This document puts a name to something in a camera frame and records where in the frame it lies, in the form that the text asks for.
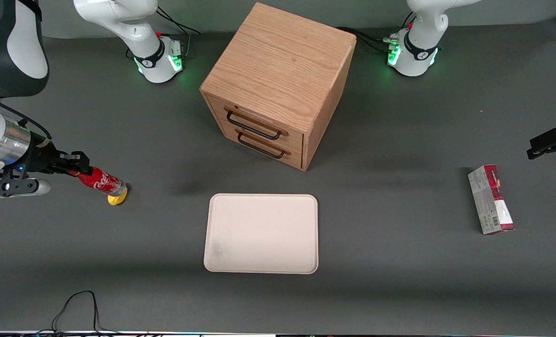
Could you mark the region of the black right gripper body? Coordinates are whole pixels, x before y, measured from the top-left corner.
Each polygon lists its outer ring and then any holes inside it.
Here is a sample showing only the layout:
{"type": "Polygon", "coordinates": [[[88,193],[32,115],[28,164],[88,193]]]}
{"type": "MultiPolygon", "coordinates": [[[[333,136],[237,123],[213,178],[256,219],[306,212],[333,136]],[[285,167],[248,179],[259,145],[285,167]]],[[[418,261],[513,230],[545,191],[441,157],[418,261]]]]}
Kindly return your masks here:
{"type": "Polygon", "coordinates": [[[59,151],[53,143],[44,147],[37,147],[45,138],[35,132],[30,132],[30,146],[22,157],[22,167],[26,172],[55,174],[53,166],[70,166],[67,159],[62,158],[66,152],[59,151]]]}

